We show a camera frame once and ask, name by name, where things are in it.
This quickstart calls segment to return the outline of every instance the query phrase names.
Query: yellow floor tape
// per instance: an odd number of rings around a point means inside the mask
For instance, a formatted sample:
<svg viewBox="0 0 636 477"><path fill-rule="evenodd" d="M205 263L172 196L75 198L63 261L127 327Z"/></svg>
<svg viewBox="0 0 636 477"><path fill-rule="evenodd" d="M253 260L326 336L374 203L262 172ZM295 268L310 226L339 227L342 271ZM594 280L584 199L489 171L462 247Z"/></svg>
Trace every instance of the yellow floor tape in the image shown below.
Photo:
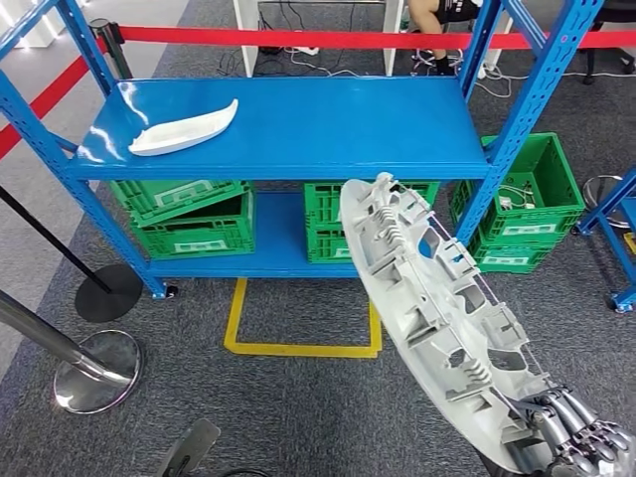
<svg viewBox="0 0 636 477"><path fill-rule="evenodd" d="M288 345L278 343L237 343L238 324L247 288L247 278L237 278L223 346L238 355L305 356L312 358L377 358L382 351L382 330L373 306L369 304L369 346Z"/></svg>
<svg viewBox="0 0 636 477"><path fill-rule="evenodd" d="M634 253L634 254L636 255L636 236L634 236L633 233L629 233L629 234L625 234L623 237L625 238L625 241L627 243L627 246L628 246L629 249L631 250L631 253Z"/></svg>

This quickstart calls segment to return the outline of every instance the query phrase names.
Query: person's leg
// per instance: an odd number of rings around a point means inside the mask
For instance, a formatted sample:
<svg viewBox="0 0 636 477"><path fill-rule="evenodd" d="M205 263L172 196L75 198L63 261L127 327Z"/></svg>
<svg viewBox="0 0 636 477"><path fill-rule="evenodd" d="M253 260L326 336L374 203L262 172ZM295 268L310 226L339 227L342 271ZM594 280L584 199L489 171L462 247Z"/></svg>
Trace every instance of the person's leg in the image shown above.
<svg viewBox="0 0 636 477"><path fill-rule="evenodd" d="M422 33L441 33L438 11L444 8L444 0L409 0L409 13ZM433 50L438 73L440 75L454 75L454 70L448 64L446 50Z"/></svg>
<svg viewBox="0 0 636 477"><path fill-rule="evenodd" d="M435 14L441 0L409 0L409 14L422 33L441 33L442 25ZM433 50L436 60L446 56L446 50Z"/></svg>

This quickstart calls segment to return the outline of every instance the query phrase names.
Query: black shorts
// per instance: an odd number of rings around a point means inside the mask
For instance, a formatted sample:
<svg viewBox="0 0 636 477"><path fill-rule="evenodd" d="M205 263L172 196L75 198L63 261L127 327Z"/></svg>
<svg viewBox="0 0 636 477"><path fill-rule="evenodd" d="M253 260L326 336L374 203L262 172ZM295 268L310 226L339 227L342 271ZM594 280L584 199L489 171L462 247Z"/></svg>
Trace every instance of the black shorts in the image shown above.
<svg viewBox="0 0 636 477"><path fill-rule="evenodd" d="M467 22L479 15L479 7L471 0L440 0L435 14L441 25L444 23Z"/></svg>

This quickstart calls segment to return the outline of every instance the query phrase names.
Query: blue shelf board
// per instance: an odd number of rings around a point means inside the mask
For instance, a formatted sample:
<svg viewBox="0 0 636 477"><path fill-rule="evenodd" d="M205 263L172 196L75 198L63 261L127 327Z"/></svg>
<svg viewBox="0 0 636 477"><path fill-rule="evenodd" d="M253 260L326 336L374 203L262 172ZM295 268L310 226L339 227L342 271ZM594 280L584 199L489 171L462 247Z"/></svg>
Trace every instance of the blue shelf board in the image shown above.
<svg viewBox="0 0 636 477"><path fill-rule="evenodd" d="M256 252L198 258L151 260L162 278L354 278L352 263L309 263L303 194L260 192L256 202Z"/></svg>
<svg viewBox="0 0 636 477"><path fill-rule="evenodd" d="M625 197L620 201L619 207L629 224L631 232L636 233L636 197Z"/></svg>
<svg viewBox="0 0 636 477"><path fill-rule="evenodd" d="M141 131L238 99L222 134L139 157ZM137 79L106 98L66 168L76 179L478 179L490 165L448 77Z"/></svg>

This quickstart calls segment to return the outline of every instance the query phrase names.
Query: red barrier rope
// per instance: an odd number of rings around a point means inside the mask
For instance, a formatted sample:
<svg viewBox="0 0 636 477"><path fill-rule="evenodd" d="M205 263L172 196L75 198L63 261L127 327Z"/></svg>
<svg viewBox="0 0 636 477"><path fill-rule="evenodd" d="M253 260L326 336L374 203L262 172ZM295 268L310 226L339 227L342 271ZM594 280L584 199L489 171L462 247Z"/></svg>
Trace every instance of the red barrier rope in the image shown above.
<svg viewBox="0 0 636 477"><path fill-rule="evenodd" d="M170 28L170 27L120 27L125 40L134 42L179 43L217 46L267 46L267 47L319 47L332 49L381 49L399 50L465 49L470 42L470 34L446 33L442 35L373 33L373 32L289 32L253 31L212 28ZM105 47L98 42L103 53ZM582 48L616 48L636 46L636 31L589 32L580 45ZM490 48L501 50L524 50L530 48L521 34L495 34ZM78 57L60 76L47 86L31 103L40 119L47 115L66 93L88 71L82 57ZM8 124L0 131L0 159L20 142L20 136Z"/></svg>
<svg viewBox="0 0 636 477"><path fill-rule="evenodd" d="M319 47L332 49L465 49L468 33L441 35L374 32L290 32L278 30L236 30L220 28L120 27L125 40L133 42L180 43L217 46ZM636 31L589 32L582 48L636 46ZM495 34L490 48L524 50L530 48L521 33Z"/></svg>
<svg viewBox="0 0 636 477"><path fill-rule="evenodd" d="M102 53L106 51L103 42L98 42ZM60 76L45 87L29 105L39 119L46 116L56 104L62 100L78 81L81 80L88 71L88 66L82 57L77 57L66 67ZM13 149L22 137L11 124L7 124L0 131L0 159Z"/></svg>

